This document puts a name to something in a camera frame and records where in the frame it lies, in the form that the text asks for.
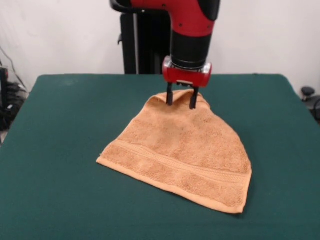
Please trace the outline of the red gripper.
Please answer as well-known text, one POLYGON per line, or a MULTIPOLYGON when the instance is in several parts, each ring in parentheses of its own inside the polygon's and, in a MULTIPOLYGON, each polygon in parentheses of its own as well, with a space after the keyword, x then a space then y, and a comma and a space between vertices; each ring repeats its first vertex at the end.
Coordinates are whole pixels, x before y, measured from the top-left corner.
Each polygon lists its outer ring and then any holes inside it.
POLYGON ((193 86, 193 94, 190 98, 189 108, 196 108, 199 88, 205 88, 211 78, 212 64, 207 62, 198 70, 182 69, 175 66, 170 56, 164 58, 162 64, 163 77, 167 83, 166 104, 173 104, 173 84, 185 84, 193 86))

